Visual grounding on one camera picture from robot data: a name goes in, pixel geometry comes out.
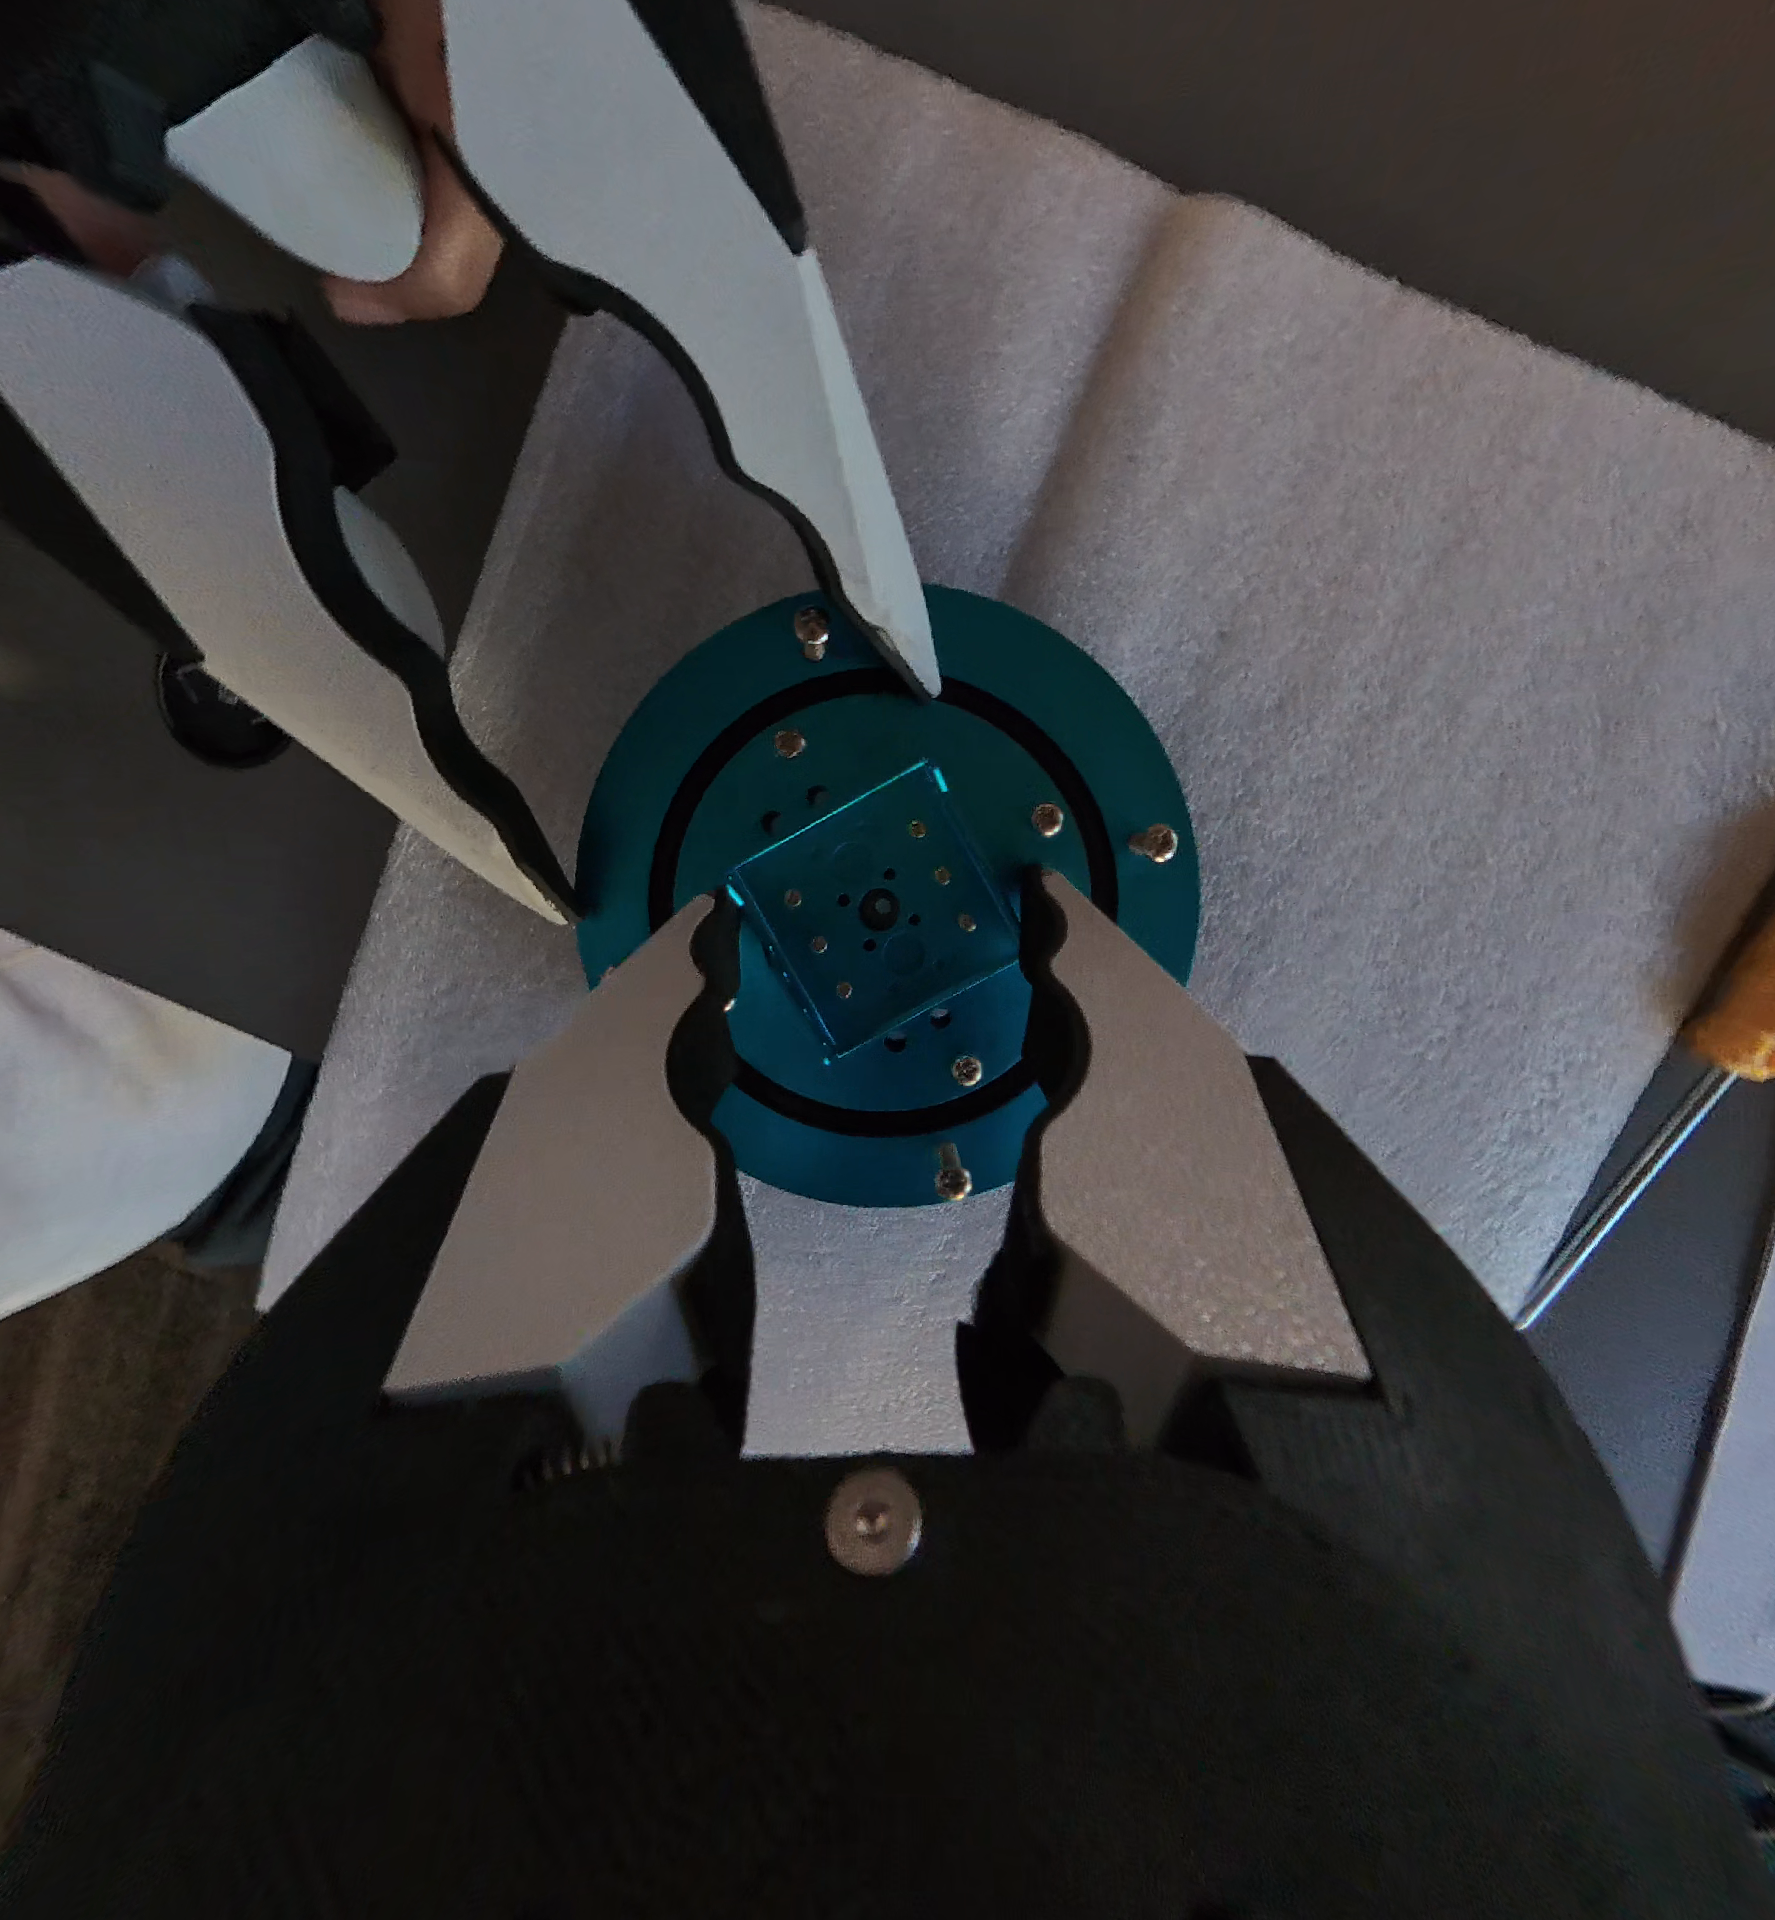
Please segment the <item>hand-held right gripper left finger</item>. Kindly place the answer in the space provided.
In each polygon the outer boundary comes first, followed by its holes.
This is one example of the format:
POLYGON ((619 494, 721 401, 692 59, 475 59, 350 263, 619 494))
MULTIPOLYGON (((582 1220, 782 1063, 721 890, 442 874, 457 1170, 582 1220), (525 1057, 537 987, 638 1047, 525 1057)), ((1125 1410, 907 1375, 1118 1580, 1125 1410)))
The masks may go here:
POLYGON ((716 1107, 737 1077, 741 910, 692 898, 523 1060, 391 1355, 391 1398, 659 1383, 749 1401, 749 1220, 716 1107))

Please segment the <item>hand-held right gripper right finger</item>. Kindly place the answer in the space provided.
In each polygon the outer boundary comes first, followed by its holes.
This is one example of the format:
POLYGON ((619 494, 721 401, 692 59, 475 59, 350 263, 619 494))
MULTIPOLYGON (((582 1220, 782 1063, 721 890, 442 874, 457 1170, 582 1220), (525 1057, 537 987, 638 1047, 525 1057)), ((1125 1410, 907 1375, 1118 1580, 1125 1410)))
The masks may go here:
POLYGON ((956 1342, 978 1452, 1086 1383, 1129 1449, 1197 1452, 1224 1383, 1365 1395, 1371 1355, 1241 1046, 1069 878, 1023 874, 1044 1111, 956 1342))

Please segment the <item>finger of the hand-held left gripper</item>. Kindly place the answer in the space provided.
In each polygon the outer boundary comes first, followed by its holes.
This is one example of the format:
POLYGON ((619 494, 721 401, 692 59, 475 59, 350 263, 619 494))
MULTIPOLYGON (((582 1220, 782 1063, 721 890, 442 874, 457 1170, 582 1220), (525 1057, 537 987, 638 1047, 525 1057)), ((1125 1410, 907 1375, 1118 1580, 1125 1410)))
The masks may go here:
POLYGON ((0 401, 201 667, 548 924, 582 902, 450 703, 438 605, 344 480, 288 324, 0 268, 0 401))
POLYGON ((900 676, 940 695, 919 567, 737 4, 442 4, 450 154, 548 282, 692 392, 900 676))

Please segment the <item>blue round turntable base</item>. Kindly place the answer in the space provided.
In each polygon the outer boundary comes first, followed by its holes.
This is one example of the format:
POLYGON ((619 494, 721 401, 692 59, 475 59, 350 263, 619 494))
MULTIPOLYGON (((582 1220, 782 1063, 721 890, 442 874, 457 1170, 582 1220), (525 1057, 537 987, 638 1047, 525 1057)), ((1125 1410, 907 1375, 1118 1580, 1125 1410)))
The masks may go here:
POLYGON ((782 597, 677 659, 619 730, 582 823, 576 932, 602 987, 680 908, 730 895, 737 1170, 835 1208, 946 1208, 1014 1183, 1044 1111, 1023 1067, 1018 884, 1069 878, 1187 987, 1203 878, 1184 783, 1116 676, 1044 622, 926 588, 940 699, 839 616, 803 659, 782 597), (1170 823, 1177 860, 1129 834, 1170 823))

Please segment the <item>black round desk grommet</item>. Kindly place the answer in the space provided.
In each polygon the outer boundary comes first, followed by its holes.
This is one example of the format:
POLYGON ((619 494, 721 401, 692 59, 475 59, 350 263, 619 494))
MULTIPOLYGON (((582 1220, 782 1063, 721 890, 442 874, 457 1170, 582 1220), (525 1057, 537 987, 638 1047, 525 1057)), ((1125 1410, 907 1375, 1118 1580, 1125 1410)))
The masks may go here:
POLYGON ((219 683, 204 664, 156 654, 156 704, 167 736, 211 769, 249 774, 292 749, 292 740, 249 703, 219 683))

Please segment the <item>dark desk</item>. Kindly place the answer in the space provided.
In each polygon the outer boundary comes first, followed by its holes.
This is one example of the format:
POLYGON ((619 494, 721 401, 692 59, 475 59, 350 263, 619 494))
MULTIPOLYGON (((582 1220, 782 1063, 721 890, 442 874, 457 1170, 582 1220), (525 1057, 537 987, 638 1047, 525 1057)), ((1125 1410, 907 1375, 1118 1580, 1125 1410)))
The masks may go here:
MULTIPOLYGON (((1775 451, 1775 4, 772 4, 1775 451)), ((30 553, 0 638, 0 924, 322 1053, 379 811, 185 758, 148 642, 30 553)), ((1532 1342, 1667 1554, 1760 1246, 1733 1092, 1532 1342)))

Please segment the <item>person's dark trousers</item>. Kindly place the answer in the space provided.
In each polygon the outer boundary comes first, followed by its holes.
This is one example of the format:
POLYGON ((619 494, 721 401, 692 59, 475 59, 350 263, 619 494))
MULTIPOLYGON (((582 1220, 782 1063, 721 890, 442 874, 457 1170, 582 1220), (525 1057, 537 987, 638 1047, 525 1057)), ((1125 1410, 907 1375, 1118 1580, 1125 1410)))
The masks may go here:
POLYGON ((317 1060, 288 1060, 275 1107, 241 1159, 178 1227, 167 1232, 173 1263, 185 1274, 263 1265, 313 1089, 317 1060))

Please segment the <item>person's white shirt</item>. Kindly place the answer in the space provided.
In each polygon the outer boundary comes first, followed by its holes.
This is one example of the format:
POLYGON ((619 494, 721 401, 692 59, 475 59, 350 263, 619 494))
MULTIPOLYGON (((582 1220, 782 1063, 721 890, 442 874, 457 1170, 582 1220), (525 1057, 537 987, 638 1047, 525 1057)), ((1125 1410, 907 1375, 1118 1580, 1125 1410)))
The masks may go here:
POLYGON ((0 1319, 178 1227, 288 1053, 0 932, 0 1319))

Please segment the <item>white foam sheet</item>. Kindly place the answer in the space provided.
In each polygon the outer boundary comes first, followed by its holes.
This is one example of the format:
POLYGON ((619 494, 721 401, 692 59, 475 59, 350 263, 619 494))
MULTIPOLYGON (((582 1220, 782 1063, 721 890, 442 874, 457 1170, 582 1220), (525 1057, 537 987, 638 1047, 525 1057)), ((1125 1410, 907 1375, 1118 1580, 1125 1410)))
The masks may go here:
MULTIPOLYGON (((1775 451, 835 31, 749 34, 922 575, 1137 699, 1203 846, 1192 992, 1517 1305, 1775 870, 1775 451)), ((462 720, 572 860, 638 699, 803 581, 659 357, 569 322, 462 720)), ((561 1031, 572 956, 399 830, 263 1313, 561 1031)), ((959 1449, 1005 1193, 745 1193, 753 1446, 959 1449)))

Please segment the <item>yellow-handled screwdriver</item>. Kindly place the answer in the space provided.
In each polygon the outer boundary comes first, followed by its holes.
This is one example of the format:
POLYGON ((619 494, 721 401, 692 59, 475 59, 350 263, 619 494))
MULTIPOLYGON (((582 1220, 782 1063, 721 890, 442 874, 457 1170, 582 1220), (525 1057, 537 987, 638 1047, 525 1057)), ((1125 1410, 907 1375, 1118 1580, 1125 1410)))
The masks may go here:
POLYGON ((1511 1314, 1517 1330, 1529 1330, 1566 1296, 1611 1227, 1638 1208, 1638 1200, 1685 1154, 1730 1089, 1743 1080, 1775 1080, 1775 910, 1744 939, 1714 1004, 1689 1023, 1689 1047, 1699 1060, 1699 1077, 1551 1252, 1511 1314))

